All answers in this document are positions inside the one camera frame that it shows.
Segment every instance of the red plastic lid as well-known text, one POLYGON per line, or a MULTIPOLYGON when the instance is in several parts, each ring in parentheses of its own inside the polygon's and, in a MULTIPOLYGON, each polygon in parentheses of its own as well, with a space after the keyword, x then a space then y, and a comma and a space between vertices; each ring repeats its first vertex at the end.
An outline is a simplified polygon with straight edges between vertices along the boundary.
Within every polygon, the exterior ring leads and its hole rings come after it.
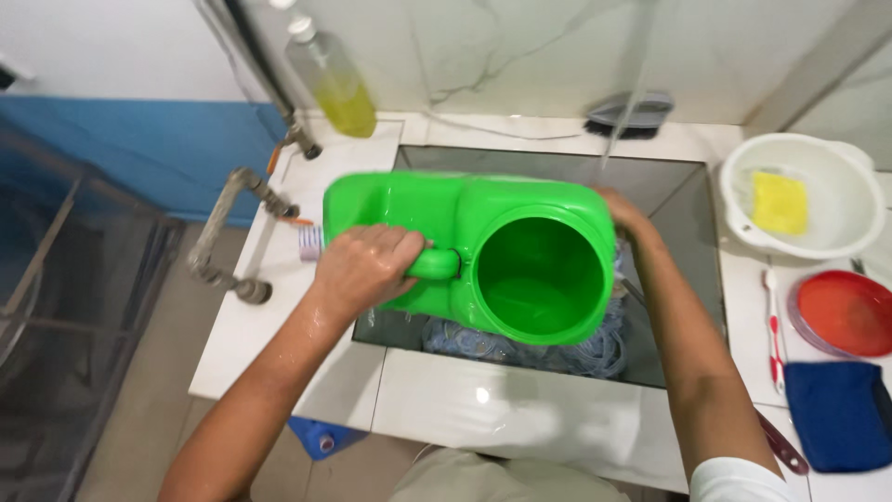
POLYGON ((816 335, 853 356, 892 353, 892 292, 856 273, 829 271, 799 286, 803 320, 816 335))

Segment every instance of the bottle cap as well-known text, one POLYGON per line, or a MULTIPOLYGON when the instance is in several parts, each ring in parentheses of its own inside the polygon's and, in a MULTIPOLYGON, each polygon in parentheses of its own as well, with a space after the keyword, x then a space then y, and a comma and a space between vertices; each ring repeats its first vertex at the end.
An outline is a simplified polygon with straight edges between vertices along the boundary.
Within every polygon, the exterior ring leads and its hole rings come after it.
POLYGON ((288 25, 288 33, 297 42, 309 42, 316 36, 316 27, 309 16, 296 17, 288 25))
POLYGON ((269 4, 280 11, 287 11, 292 5, 297 4, 297 0, 269 0, 269 4))

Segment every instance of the blue plastic container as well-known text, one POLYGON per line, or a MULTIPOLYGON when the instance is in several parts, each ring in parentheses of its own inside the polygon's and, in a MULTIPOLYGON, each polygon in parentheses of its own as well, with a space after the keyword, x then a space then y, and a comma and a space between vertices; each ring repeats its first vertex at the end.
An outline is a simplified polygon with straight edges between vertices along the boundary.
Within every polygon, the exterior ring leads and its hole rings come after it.
POLYGON ((303 449, 313 460, 323 460, 364 439, 368 432, 349 427, 293 416, 288 427, 301 440, 303 449))

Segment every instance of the person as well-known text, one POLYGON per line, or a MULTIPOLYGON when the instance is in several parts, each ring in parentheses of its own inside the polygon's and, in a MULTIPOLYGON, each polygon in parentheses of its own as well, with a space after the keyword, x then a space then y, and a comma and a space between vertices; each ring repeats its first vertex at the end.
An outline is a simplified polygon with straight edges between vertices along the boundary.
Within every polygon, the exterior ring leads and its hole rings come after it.
MULTIPOLYGON (((632 242, 690 498, 792 501, 731 355, 657 230, 616 191, 598 192, 632 242)), ((424 247, 419 232, 383 224, 334 238, 301 302, 179 451, 158 500, 250 500, 252 480, 310 378, 360 313, 412 288, 416 280, 403 274, 424 247)), ((569 467, 494 462, 449 448, 416 462, 392 496, 546 499, 627 500, 606 481, 569 467)))

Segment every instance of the watering can opening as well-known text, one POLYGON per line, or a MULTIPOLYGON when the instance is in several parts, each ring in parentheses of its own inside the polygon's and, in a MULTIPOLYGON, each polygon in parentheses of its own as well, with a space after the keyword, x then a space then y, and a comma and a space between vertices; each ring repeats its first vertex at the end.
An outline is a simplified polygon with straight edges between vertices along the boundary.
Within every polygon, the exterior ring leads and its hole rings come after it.
POLYGON ((496 230, 475 267, 485 306, 511 330, 547 338, 587 322, 606 285, 588 239, 550 218, 496 230))

